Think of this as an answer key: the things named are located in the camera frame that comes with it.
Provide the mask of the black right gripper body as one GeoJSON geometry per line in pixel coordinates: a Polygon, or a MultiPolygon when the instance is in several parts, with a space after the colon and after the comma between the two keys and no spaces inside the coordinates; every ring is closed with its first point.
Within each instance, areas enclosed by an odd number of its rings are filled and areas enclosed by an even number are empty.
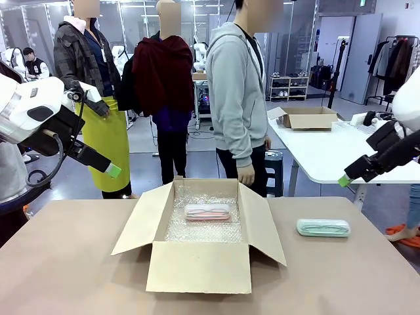
{"type": "Polygon", "coordinates": [[[397,166],[404,166],[419,157],[419,131],[399,140],[379,153],[377,162],[380,173],[388,173],[397,166]]]}

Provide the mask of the person's right hand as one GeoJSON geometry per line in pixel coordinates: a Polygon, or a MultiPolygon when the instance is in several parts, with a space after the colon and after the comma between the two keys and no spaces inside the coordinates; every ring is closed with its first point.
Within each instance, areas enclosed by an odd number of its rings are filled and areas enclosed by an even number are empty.
{"type": "Polygon", "coordinates": [[[245,167],[238,167],[238,181],[246,186],[251,186],[255,181],[255,170],[252,164],[245,167]]]}

